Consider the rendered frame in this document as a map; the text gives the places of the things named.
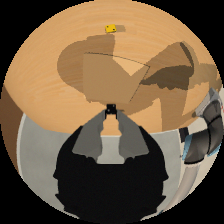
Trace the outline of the yellow die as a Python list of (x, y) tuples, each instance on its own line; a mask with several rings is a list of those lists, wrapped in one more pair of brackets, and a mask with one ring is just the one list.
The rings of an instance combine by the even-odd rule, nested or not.
[(117, 31), (116, 27), (115, 27), (115, 24), (106, 25), (105, 28), (106, 28), (107, 33)]

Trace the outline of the tan flat mat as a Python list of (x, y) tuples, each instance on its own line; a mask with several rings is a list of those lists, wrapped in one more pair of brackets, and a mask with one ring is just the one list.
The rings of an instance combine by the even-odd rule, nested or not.
[(84, 53), (84, 98), (128, 104), (148, 68), (122, 57)]

